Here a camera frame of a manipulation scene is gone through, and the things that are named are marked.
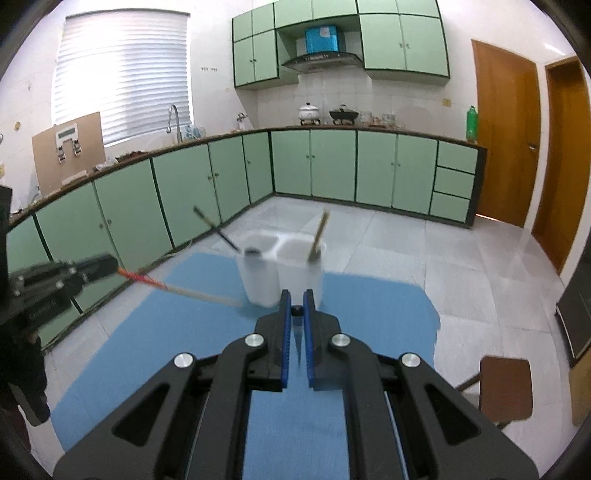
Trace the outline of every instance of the tile floor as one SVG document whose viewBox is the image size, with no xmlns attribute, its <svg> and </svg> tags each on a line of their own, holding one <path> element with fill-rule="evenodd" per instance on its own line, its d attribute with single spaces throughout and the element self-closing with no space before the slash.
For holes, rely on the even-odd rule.
<svg viewBox="0 0 591 480">
<path fill-rule="evenodd" d="M 313 233 L 326 204 L 274 197 L 226 228 Z M 326 270 L 370 275 L 423 287 L 441 317 L 435 367 L 451 384 L 471 377 L 485 354 L 527 358 L 532 417 L 505 433 L 535 461 L 540 474 L 572 439 L 568 363 L 553 317 L 564 290 L 533 237 L 513 225 L 477 218 L 472 230 L 355 207 L 326 205 Z M 165 278 L 194 251 L 231 255 L 210 236 L 158 267 Z M 133 285 L 88 318 L 46 357 L 47 397 L 54 407 L 88 360 L 150 289 Z M 51 423 L 31 429 L 35 456 L 53 471 L 63 450 Z"/>
</svg>

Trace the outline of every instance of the blue mat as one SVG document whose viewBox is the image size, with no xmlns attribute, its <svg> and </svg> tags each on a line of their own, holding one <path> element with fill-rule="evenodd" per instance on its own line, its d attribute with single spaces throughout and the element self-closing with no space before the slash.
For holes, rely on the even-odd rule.
<svg viewBox="0 0 591 480">
<path fill-rule="evenodd" d="M 247 306 L 236 309 L 161 291 L 151 293 L 92 358 L 52 412 L 64 450 L 177 353 L 191 352 L 198 358 L 220 353 L 229 342 L 251 333 L 257 318 L 271 311 L 248 303 L 231 258 L 195 254 L 167 282 L 241 298 Z M 439 316 L 417 286 L 326 274 L 320 310 L 337 316 L 344 332 L 376 353 L 398 357 L 412 351 L 433 365 Z M 349 477 L 347 458 L 341 393 L 308 389 L 306 360 L 298 364 L 292 333 L 287 390 L 253 393 L 243 477 L 342 480 Z"/>
</svg>

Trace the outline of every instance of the brown chair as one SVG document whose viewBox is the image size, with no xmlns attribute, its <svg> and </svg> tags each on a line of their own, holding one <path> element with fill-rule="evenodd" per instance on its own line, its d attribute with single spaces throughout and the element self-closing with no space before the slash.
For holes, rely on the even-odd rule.
<svg viewBox="0 0 591 480">
<path fill-rule="evenodd" d="M 533 394 L 530 363 L 527 360 L 485 356 L 480 360 L 480 373 L 456 389 L 463 392 L 478 382 L 478 408 L 501 430 L 512 421 L 531 417 Z"/>
</svg>

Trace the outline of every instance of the range hood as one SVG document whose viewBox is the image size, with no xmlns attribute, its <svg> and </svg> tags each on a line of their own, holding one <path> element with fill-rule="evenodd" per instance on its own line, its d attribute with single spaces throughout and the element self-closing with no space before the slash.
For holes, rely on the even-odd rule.
<svg viewBox="0 0 591 480">
<path fill-rule="evenodd" d="M 283 64 L 284 67 L 298 73 L 317 72 L 332 67 L 355 65 L 363 68 L 363 62 L 355 53 L 346 51 L 317 51 L 300 55 Z"/>
</svg>

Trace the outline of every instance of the chair leg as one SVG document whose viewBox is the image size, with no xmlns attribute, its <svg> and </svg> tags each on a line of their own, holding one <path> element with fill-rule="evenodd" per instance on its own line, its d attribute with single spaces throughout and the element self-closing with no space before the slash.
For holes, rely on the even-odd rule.
<svg viewBox="0 0 591 480">
<path fill-rule="evenodd" d="M 466 380 L 462 385 L 456 387 L 458 392 L 463 392 L 464 390 L 470 388 L 472 385 L 476 385 L 480 381 L 480 372 L 478 372 L 474 377 L 470 380 Z"/>
</svg>

